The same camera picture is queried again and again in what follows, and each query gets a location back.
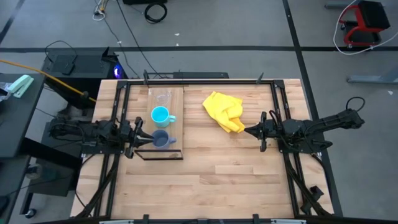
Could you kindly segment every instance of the orange cable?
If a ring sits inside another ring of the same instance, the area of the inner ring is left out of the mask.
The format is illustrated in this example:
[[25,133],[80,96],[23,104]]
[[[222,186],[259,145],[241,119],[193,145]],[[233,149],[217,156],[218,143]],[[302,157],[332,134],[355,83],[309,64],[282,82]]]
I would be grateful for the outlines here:
[[[17,66],[17,67],[21,67],[21,68],[26,68],[26,69],[29,69],[29,70],[32,70],[32,71],[35,71],[35,72],[39,72],[39,73],[45,75],[47,78],[52,79],[52,80],[56,81],[57,83],[59,83],[59,84],[65,86],[65,87],[67,87],[67,88],[70,89],[71,91],[74,91],[75,93],[78,93],[79,95],[84,95],[84,93],[82,93],[81,91],[75,89],[74,87],[72,87],[72,86],[70,86],[70,85],[64,83],[63,81],[59,80],[58,78],[55,78],[54,76],[49,75],[49,74],[47,74],[47,73],[45,73],[45,72],[43,72],[43,71],[41,71],[41,70],[39,70],[39,69],[32,68],[32,67],[29,67],[29,66],[26,66],[26,65],[21,65],[21,64],[18,64],[18,63],[14,63],[14,62],[9,62],[9,61],[3,60],[3,59],[0,59],[0,62],[2,62],[2,63],[7,63],[7,64],[9,64],[9,65],[13,65],[13,66]],[[94,102],[94,103],[96,102],[96,100],[93,99],[93,98],[91,98],[91,97],[89,97],[88,99],[91,100],[91,101]]]

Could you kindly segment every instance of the blue light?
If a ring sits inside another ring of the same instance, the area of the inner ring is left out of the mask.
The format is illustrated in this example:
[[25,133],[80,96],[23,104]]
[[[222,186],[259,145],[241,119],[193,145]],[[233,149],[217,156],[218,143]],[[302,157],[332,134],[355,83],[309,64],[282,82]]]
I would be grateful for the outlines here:
[[115,78],[117,79],[121,79],[122,78],[122,73],[123,73],[123,69],[122,66],[120,66],[120,64],[116,64],[113,68],[113,75]]

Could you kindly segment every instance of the cable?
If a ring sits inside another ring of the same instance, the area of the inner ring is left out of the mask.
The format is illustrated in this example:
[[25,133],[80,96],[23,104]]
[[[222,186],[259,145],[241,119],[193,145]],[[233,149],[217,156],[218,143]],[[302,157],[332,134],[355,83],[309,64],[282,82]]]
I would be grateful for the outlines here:
[[[102,21],[103,19],[105,19],[105,13],[104,13],[105,12],[105,7],[101,7],[101,9],[98,9],[100,4],[103,3],[104,1],[103,0],[99,0],[99,2],[97,3],[96,0],[94,0],[94,2],[96,3],[96,6],[94,7],[94,13],[93,13],[93,20],[94,21]],[[102,15],[102,17],[99,18],[99,19],[95,19],[95,16],[97,16],[97,15]]]
[[[278,124],[282,124],[282,119],[281,119],[280,116],[278,116],[277,113],[276,113],[275,111],[273,111],[273,110],[270,110],[270,111],[269,111],[269,115],[271,116],[271,118],[272,118],[272,120],[273,120],[273,122],[274,122],[274,125],[275,125],[276,129],[279,131],[279,128],[278,128],[279,125],[278,125]],[[280,135],[280,140],[282,140],[283,143],[285,144],[285,146],[286,146],[288,149],[290,149],[291,151],[300,152],[299,150],[292,148],[292,147],[290,146],[290,144],[287,143],[285,137],[283,137],[283,134]]]
[[79,195],[77,194],[77,191],[75,190],[75,195],[77,200],[81,203],[81,205],[83,206],[83,208],[86,208],[86,205],[83,203],[83,201],[80,199]]
[[75,58],[74,58],[73,61],[72,61],[72,63],[73,63],[73,62],[76,60],[76,58],[77,58],[77,52],[76,52],[76,50],[75,50],[71,45],[69,45],[68,43],[66,43],[66,42],[63,41],[63,40],[57,40],[57,41],[52,42],[51,44],[48,44],[48,45],[44,48],[45,57],[48,58],[48,59],[50,60],[50,62],[54,63],[54,61],[49,57],[49,54],[47,53],[47,49],[48,49],[48,47],[50,47],[51,45],[56,44],[56,43],[64,43],[64,44],[68,45],[68,46],[75,52]]
[[[162,7],[163,10],[164,10],[164,14],[163,14],[163,16],[162,16],[160,19],[154,19],[154,18],[152,18],[151,16],[148,15],[148,11],[149,11],[152,7],[154,7],[154,6],[160,6],[160,7]],[[165,6],[163,3],[161,3],[161,2],[155,2],[155,3],[149,4],[149,5],[145,8],[144,16],[145,16],[145,20],[146,20],[148,23],[150,23],[150,24],[156,24],[156,23],[161,22],[162,20],[164,20],[164,18],[166,18],[166,16],[167,16],[167,8],[166,8],[166,6]]]
[[138,79],[140,79],[140,76],[137,74],[136,71],[134,71],[134,69],[132,69],[132,67],[130,66],[129,62],[127,61],[127,56],[126,56],[126,53],[125,53],[124,50],[123,50],[123,46],[122,46],[121,41],[119,40],[119,38],[117,37],[117,35],[112,31],[112,28],[111,28],[111,26],[108,24],[108,22],[106,21],[106,19],[104,19],[104,21],[105,21],[106,25],[108,26],[109,31],[111,31],[111,33],[114,35],[114,37],[115,37],[116,40],[118,41],[118,44],[119,44],[119,46],[120,46],[120,49],[122,50],[122,53],[123,53],[123,55],[124,55],[124,60],[126,61],[127,66],[132,70],[132,72],[136,75],[136,77],[137,77]]
[[97,191],[94,193],[94,196],[91,198],[90,202],[86,205],[86,208],[83,209],[83,211],[81,211],[76,217],[86,217],[86,215],[88,215],[92,211],[96,203],[98,203],[98,200],[102,196],[103,192],[105,191],[107,185],[114,177],[115,173],[117,173],[117,166],[118,166],[118,160],[114,159],[112,166],[108,171],[108,174],[106,174],[104,182],[98,186]]
[[[51,130],[50,130],[50,132],[53,130],[53,128],[54,127],[56,127],[56,126],[69,126],[69,127],[73,127],[73,128],[78,128],[78,129],[80,129],[80,132],[81,132],[81,140],[79,140],[79,141],[82,141],[82,143],[84,143],[85,142],[85,133],[84,133],[84,131],[83,131],[83,129],[81,128],[81,127],[79,127],[79,126],[77,126],[77,125],[72,125],[72,124],[55,124],[55,125],[53,125],[52,127],[51,127]],[[52,136],[54,139],[57,139],[57,140],[63,140],[63,141],[76,141],[76,140],[69,140],[69,139],[60,139],[60,138],[57,138],[57,137],[55,137],[55,136]]]
[[[13,65],[13,66],[17,66],[17,67],[21,67],[21,68],[26,68],[26,69],[29,69],[29,70],[32,70],[32,71],[35,71],[35,72],[39,72],[39,73],[45,75],[47,78],[49,78],[49,79],[51,79],[51,80],[63,85],[64,87],[68,88],[69,90],[74,91],[75,93],[78,93],[79,95],[84,95],[84,93],[82,93],[81,91],[75,89],[74,87],[64,83],[63,81],[59,80],[58,78],[55,78],[52,75],[49,75],[49,74],[47,74],[47,73],[45,73],[45,72],[43,72],[43,71],[41,71],[39,69],[32,68],[32,67],[29,67],[29,66],[26,66],[26,65],[21,65],[21,64],[18,64],[18,63],[14,63],[14,62],[9,62],[9,61],[3,60],[3,59],[0,59],[0,62],[7,63],[9,65]],[[96,100],[91,98],[91,97],[89,97],[88,99],[91,100],[94,103],[96,102]]]
[[144,53],[142,52],[142,49],[140,48],[140,46],[139,46],[139,44],[138,44],[138,41],[137,41],[137,39],[136,39],[136,36],[135,36],[134,33],[132,32],[132,30],[131,30],[131,28],[130,28],[130,26],[129,26],[127,20],[126,20],[126,16],[124,16],[124,13],[123,13],[122,7],[120,6],[119,1],[116,0],[116,2],[118,3],[120,12],[121,12],[121,14],[122,14],[122,16],[123,16],[123,19],[124,19],[124,22],[126,23],[127,28],[129,29],[129,31],[130,31],[130,33],[131,33],[131,35],[132,35],[132,38],[134,39],[134,41],[135,41],[135,43],[136,43],[136,45],[137,45],[137,48],[138,48],[139,51],[141,52],[141,54],[142,54],[142,56],[144,57],[144,59],[147,61],[147,63],[148,63],[148,65],[150,66],[150,68],[153,69],[153,71],[156,73],[156,75],[158,75],[157,71],[156,71],[156,70],[153,68],[153,66],[149,63],[147,57],[145,57]]
[[[90,160],[93,156],[94,156],[94,154],[91,155],[91,156],[89,156],[89,157],[81,164],[81,166],[83,167],[83,165],[84,165],[88,160]],[[13,193],[15,193],[15,192],[17,192],[17,191],[19,191],[19,190],[22,190],[22,189],[27,188],[27,187],[31,187],[31,186],[35,186],[35,185],[39,185],[39,184],[46,184],[46,183],[49,183],[49,182],[54,182],[54,181],[57,181],[57,180],[66,179],[66,178],[70,177],[71,175],[73,175],[73,173],[71,173],[70,175],[67,175],[66,177],[60,177],[60,178],[56,178],[56,179],[53,179],[53,180],[43,181],[43,182],[39,182],[39,183],[35,183],[35,184],[29,184],[28,186],[21,187],[21,188],[19,188],[19,189],[17,189],[17,190],[14,190],[14,191],[12,191],[12,192],[6,194],[6,196],[9,196],[9,195],[11,195],[11,194],[13,194]]]
[[[349,104],[350,101],[353,100],[353,99],[360,99],[360,100],[363,101],[361,107],[359,107],[358,110],[354,110],[356,113],[358,113],[358,112],[361,111],[361,109],[365,106],[366,101],[365,101],[364,98],[362,98],[362,97],[360,97],[360,96],[351,97],[350,99],[348,99],[348,101],[347,101],[347,103],[346,103],[346,110],[348,110],[348,104]],[[347,116],[349,116],[349,115],[351,115],[351,114],[347,114],[346,116],[343,116],[343,117],[340,117],[340,118],[332,119],[332,120],[330,120],[330,121],[328,121],[328,122],[336,121],[336,120],[339,120],[339,119],[341,119],[341,118],[345,118],[345,117],[347,117]],[[308,143],[307,132],[308,132],[309,129],[311,129],[311,128],[315,127],[316,125],[319,125],[319,124],[323,124],[323,123],[315,123],[315,124],[309,126],[308,128],[306,128],[305,131],[304,131],[304,141],[308,144],[308,146],[309,146],[310,149],[312,150],[312,153],[315,153],[315,151],[312,149],[311,144]]]
[[336,27],[335,27],[335,34],[333,35],[333,43],[335,44],[335,47],[337,48],[337,50],[338,50],[340,53],[342,53],[343,55],[356,55],[356,54],[360,54],[360,53],[362,53],[362,52],[365,52],[365,51],[367,51],[367,50],[373,50],[373,49],[376,48],[376,47],[382,46],[382,45],[384,45],[384,44],[386,44],[386,43],[392,41],[392,40],[393,40],[395,37],[397,37],[397,35],[398,35],[398,32],[397,32],[397,33],[394,34],[390,39],[384,41],[383,43],[377,44],[377,45],[375,45],[375,46],[370,46],[369,48],[364,49],[364,50],[361,50],[361,51],[359,51],[359,52],[354,52],[354,53],[345,53],[345,52],[342,52],[342,51],[340,50],[340,48],[337,47],[337,44],[336,44],[337,27],[338,27],[339,21],[340,21],[340,19],[341,19],[341,16],[342,16],[343,13],[345,12],[345,10],[347,10],[347,8],[349,8],[349,7],[350,7],[352,4],[354,4],[354,2],[356,2],[356,1],[357,1],[357,0],[354,0],[353,2],[351,2],[351,3],[350,3],[347,7],[345,7],[345,9],[341,12],[340,16],[339,16],[338,19],[337,19],[337,23],[336,23]]
[[353,99],[360,99],[360,100],[362,100],[362,106],[361,106],[358,110],[356,110],[356,112],[360,112],[361,109],[365,106],[365,99],[362,98],[362,97],[360,97],[360,96],[354,96],[354,97],[351,97],[350,99],[348,99],[348,101],[347,101],[347,103],[346,103],[346,110],[348,110],[348,104],[349,104],[350,101],[353,100]]
[[80,142],[80,140],[75,140],[75,141],[64,143],[64,144],[61,144],[61,145],[58,145],[58,146],[51,146],[51,148],[55,149],[57,147],[62,147],[62,146],[67,146],[67,145],[71,145],[71,144],[76,144],[78,142]]
[[51,115],[51,114],[49,114],[49,113],[47,113],[47,112],[44,112],[44,111],[42,111],[41,109],[38,109],[38,108],[35,108],[35,109],[38,110],[38,111],[40,111],[40,112],[42,112],[43,114],[47,114],[47,115],[49,115],[49,116],[55,118],[54,115]]
[[316,154],[311,154],[311,156],[316,160],[316,161],[318,161],[318,163],[322,166],[322,169],[323,169],[323,173],[325,174],[325,178],[326,178],[326,184],[327,184],[327,186],[328,186],[328,191],[329,191],[329,196],[330,196],[330,200],[332,201],[333,200],[333,197],[332,197],[332,194],[331,194],[331,184],[330,184],[330,179],[329,179],[329,174],[328,174],[328,172],[326,171],[326,168],[325,168],[325,165],[323,164],[323,162],[322,162],[322,160],[321,159],[319,159],[319,157],[316,155]]

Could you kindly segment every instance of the yellow towel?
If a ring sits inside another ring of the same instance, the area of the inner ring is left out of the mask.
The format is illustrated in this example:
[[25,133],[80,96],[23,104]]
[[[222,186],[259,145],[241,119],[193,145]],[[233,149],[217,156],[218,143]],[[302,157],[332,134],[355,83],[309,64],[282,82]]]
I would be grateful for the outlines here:
[[202,105],[226,132],[240,133],[244,130],[244,125],[239,120],[243,112],[242,102],[242,99],[213,91]]

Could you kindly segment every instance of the concrete floor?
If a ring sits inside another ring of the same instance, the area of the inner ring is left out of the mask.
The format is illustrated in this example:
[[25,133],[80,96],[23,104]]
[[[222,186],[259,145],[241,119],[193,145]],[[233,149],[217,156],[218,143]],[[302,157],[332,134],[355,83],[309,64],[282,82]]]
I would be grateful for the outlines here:
[[[331,47],[339,11],[326,10],[326,1],[289,0],[300,45]],[[397,1],[383,1],[392,27],[382,34],[388,39],[398,29]],[[0,30],[12,14],[17,0],[0,1]],[[7,48],[43,48],[56,40],[73,47],[117,47],[106,24],[91,19],[92,0],[25,1],[0,44]],[[148,24],[143,15],[122,5],[140,46],[265,45],[293,46],[284,5],[280,0],[169,0],[169,14],[160,24]],[[145,6],[136,6],[144,10]],[[119,8],[110,1],[107,21],[124,47],[135,47]],[[398,46],[398,38],[388,43]],[[139,52],[126,52],[131,66],[140,74],[150,70]],[[231,78],[301,78],[294,51],[184,51],[145,52],[158,72],[220,71]],[[346,83],[348,75],[375,75],[396,65],[398,52],[366,52],[344,56],[338,52],[303,52],[304,62],[320,117],[344,109],[346,100],[362,96],[360,112],[366,124],[359,130],[335,130],[325,134],[333,142],[328,150],[343,214],[346,217],[398,220],[398,158],[395,137],[398,121],[398,87]],[[44,53],[0,53],[0,58],[40,68]],[[2,73],[25,70],[0,64]],[[44,90],[38,108],[55,113],[66,102]],[[51,117],[36,111],[27,136],[41,140],[44,124]],[[36,195],[32,206],[39,212],[31,220],[18,215],[23,192],[11,223],[35,223],[67,218],[73,194],[68,197]]]

